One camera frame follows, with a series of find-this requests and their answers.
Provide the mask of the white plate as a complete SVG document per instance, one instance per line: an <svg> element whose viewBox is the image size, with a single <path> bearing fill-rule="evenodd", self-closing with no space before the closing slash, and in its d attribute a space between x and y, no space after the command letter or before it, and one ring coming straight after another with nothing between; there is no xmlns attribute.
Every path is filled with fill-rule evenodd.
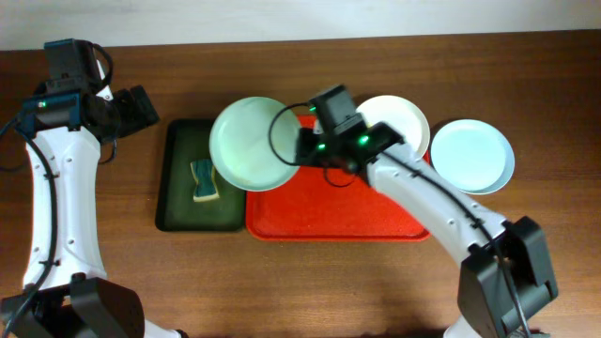
<svg viewBox="0 0 601 338"><path fill-rule="evenodd" d="M401 134L418 156L425 155L430 127L422 110L413 102L398 96L381 95L361 103L357 112L362 114L368 127L384 122Z"/></svg>

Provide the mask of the green and yellow sponge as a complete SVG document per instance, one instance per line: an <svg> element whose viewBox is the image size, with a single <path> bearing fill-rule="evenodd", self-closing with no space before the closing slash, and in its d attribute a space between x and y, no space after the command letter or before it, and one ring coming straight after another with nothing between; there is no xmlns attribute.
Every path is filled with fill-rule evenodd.
<svg viewBox="0 0 601 338"><path fill-rule="evenodd" d="M215 167L211 159L196 160L190 163L195 188L193 201L196 203L216 200L220 197L215 179Z"/></svg>

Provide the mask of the pale green plate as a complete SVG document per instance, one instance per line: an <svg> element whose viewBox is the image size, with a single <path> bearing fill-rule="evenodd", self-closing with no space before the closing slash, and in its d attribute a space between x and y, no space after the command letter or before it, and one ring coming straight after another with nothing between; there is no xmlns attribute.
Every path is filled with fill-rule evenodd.
<svg viewBox="0 0 601 338"><path fill-rule="evenodd" d="M209 154L217 172L249 192L276 189L297 174L296 142L301 123L278 100L249 97L228 105L215 120Z"/></svg>

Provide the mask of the light blue plate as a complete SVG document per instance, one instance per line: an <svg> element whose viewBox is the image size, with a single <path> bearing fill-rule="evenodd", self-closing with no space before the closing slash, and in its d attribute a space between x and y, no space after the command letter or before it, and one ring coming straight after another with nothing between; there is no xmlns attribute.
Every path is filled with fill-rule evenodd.
<svg viewBox="0 0 601 338"><path fill-rule="evenodd" d="M469 194L499 191L516 169L515 153L507 138L475 119L459 119L441 127L432 139L430 156L441 177Z"/></svg>

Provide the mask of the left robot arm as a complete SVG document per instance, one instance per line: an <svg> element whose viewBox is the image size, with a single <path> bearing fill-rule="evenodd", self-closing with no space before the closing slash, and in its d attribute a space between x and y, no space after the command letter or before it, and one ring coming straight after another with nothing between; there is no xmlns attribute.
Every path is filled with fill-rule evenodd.
<svg viewBox="0 0 601 338"><path fill-rule="evenodd" d="M100 147L158 120L141 86L109 100L80 89L24 102L9 125L30 160L33 235L23 293L1 301L5 336L185 336L147 320L139 296L108 281L98 241Z"/></svg>

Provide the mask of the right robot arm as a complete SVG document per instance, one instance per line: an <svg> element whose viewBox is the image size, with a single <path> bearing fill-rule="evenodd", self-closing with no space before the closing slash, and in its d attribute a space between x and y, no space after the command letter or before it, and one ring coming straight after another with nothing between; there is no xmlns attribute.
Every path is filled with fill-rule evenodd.
<svg viewBox="0 0 601 338"><path fill-rule="evenodd" d="M529 217L511 222L475 202L417 155L384 123L340 135L300 130L304 166L340 168L395 202L459 266L461 316L447 337L531 337L529 319L558 296L542 228Z"/></svg>

